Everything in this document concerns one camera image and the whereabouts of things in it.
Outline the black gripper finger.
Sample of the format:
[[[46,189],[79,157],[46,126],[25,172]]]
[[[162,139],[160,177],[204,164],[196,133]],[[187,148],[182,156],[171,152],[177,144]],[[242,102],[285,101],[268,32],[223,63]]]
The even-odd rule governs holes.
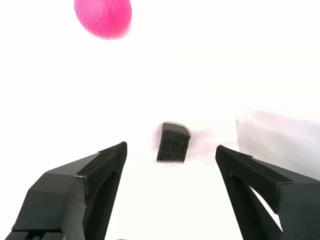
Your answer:
[[[8,240],[103,240],[127,158],[120,142],[45,172],[28,190]]]
[[[320,182],[223,145],[215,159],[245,240],[318,240]]]

